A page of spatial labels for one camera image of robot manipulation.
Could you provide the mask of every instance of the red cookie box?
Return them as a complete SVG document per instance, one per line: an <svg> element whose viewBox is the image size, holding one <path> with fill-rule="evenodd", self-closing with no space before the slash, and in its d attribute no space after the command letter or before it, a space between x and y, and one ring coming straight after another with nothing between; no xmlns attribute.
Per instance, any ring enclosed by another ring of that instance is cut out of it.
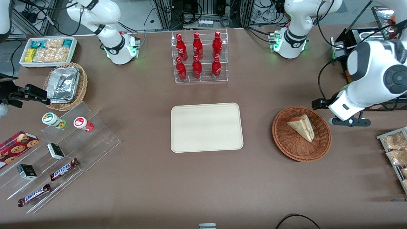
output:
<svg viewBox="0 0 407 229"><path fill-rule="evenodd" d="M37 145L37 136L20 131L0 144L0 169Z"/></svg>

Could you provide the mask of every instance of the red bottle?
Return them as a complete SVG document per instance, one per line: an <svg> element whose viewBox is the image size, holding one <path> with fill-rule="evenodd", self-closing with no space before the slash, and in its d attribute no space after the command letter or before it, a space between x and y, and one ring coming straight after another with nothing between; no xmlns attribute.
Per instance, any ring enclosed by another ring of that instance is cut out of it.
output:
<svg viewBox="0 0 407 229"><path fill-rule="evenodd" d="M203 59L204 49L198 32L194 33L194 43L192 44L192 47L194 49L194 55L197 55L200 60Z"/></svg>
<svg viewBox="0 0 407 229"><path fill-rule="evenodd" d="M199 57L197 55L194 56L194 62L192 63L192 68L194 69L194 77L196 79L200 79L202 76L202 64L199 61Z"/></svg>
<svg viewBox="0 0 407 229"><path fill-rule="evenodd" d="M215 58L216 55L221 56L222 54L222 40L221 40L221 32L215 32L215 39L212 43L212 56Z"/></svg>
<svg viewBox="0 0 407 229"><path fill-rule="evenodd" d="M188 60L188 54L186 54L186 45L185 45L185 42L182 40L182 35L178 33L176 35L176 38L177 38L178 56L180 56L182 58L182 61L186 61L186 60Z"/></svg>
<svg viewBox="0 0 407 229"><path fill-rule="evenodd" d="M184 63L182 62L181 57L176 58L177 65L175 68L177 69L178 78L181 81L186 81L186 68Z"/></svg>
<svg viewBox="0 0 407 229"><path fill-rule="evenodd" d="M213 58L213 63L212 63L212 79L214 80L219 80L221 77L221 63L219 62L219 56L216 56Z"/></svg>

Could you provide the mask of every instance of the wicker basket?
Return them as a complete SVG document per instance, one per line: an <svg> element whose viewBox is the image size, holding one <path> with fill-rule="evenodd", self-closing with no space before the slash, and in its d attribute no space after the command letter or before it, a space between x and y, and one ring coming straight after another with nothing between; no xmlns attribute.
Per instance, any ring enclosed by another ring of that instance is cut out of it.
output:
<svg viewBox="0 0 407 229"><path fill-rule="evenodd" d="M314 129L315 138L312 142L305 140L287 121L306 114ZM332 136L327 122L315 111L303 107L292 106L280 111L274 118L272 134L278 148L288 157L302 162L321 159L329 150Z"/></svg>
<svg viewBox="0 0 407 229"><path fill-rule="evenodd" d="M85 97L86 87L88 86L88 77L86 76L86 72L83 70L83 68L79 64L76 64L76 63L64 64L64 65L58 66L57 68L67 68L67 67L75 67L81 71L81 75L79 76L76 98L72 103L51 103L50 105L47 106L48 108L51 108L54 110L59 110L59 111L67 111L67 110L70 110L70 109L76 107L80 102L82 102L83 98ZM45 84L43 87L44 90L48 86L48 81L50 79L50 76L51 76L51 72L48 74L48 77L45 80Z"/></svg>

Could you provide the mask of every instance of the aluminum foil container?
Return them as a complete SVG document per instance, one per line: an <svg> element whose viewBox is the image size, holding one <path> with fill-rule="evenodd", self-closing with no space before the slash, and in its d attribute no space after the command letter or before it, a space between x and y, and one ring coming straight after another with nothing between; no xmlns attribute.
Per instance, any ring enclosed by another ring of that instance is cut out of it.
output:
<svg viewBox="0 0 407 229"><path fill-rule="evenodd" d="M46 88L51 103L72 103L75 100L80 74L80 70L75 67L54 69Z"/></svg>

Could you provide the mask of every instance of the table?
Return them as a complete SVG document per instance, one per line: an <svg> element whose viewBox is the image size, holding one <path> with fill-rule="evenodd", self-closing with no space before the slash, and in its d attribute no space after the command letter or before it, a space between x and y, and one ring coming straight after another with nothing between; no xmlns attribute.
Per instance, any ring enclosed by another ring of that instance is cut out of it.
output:
<svg viewBox="0 0 407 229"><path fill-rule="evenodd" d="M331 37L344 27L323 30ZM229 82L208 85L174 83L170 36L148 33L140 58L123 66L106 58L96 36L77 37L74 60L89 78L85 101L123 142L35 214L0 194L1 228L187 229L203 222L219 229L274 228L289 213L321 228L406 228L407 203L390 201L401 197L402 187L375 138L405 126L405 111L367 112L367 128L331 126L330 151L312 163L289 159L272 140L270 126L280 110L310 107L321 97L317 75L330 48L317 28L296 59L270 53L267 43L243 29L229 29ZM21 68L17 84L42 86L48 73ZM344 84L340 65L327 67L325 94ZM240 106L241 150L171 151L172 107L226 102ZM0 120L0 141L19 130L37 133L47 111L33 101L12 107Z"/></svg>

